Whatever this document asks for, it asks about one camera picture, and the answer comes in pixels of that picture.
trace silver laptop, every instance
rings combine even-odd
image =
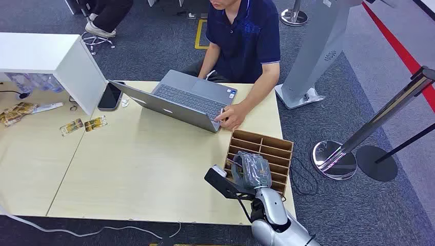
[[[150,93],[110,81],[142,107],[179,119],[210,132],[219,130],[214,122],[221,109],[230,105],[237,90],[169,70]]]

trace stanchion base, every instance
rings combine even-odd
[[[351,178],[357,172],[357,160],[352,153],[343,156],[334,166],[326,172],[319,167],[331,156],[342,144],[335,141],[322,141],[317,143],[311,153],[311,161],[314,168],[323,176],[334,180],[345,180]]]
[[[358,166],[370,178],[387,182],[397,176],[397,164],[393,157],[386,158],[380,163],[375,161],[387,154],[375,146],[363,146],[357,151]]]
[[[298,17],[296,18],[295,22],[291,21],[293,10],[292,9],[286,9],[283,12],[281,12],[281,22],[292,27],[300,27],[304,25],[308,21],[308,16],[303,11],[299,10]]]

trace laptop keyboard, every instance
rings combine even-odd
[[[167,85],[161,85],[155,91],[154,95],[164,98],[168,101],[196,109],[200,112],[204,112],[207,114],[210,120],[214,120],[221,113],[221,109],[226,106],[225,104],[219,103],[217,101],[206,99],[204,97],[200,97]]]

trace black pants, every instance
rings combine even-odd
[[[130,11],[133,0],[97,0],[92,13],[97,14],[93,24],[112,32]]]
[[[203,65],[204,60],[199,60],[196,63],[190,65],[189,67],[185,68],[182,73],[189,74],[195,77],[198,77],[201,71],[201,67]],[[231,83],[231,81],[224,76],[218,74],[217,72],[214,72],[208,76],[208,81],[214,82],[214,83]]]

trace man's left hand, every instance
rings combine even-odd
[[[221,127],[234,131],[237,129],[245,120],[246,115],[249,110],[241,104],[228,105],[224,108],[225,112],[216,117],[215,121],[221,122]]]

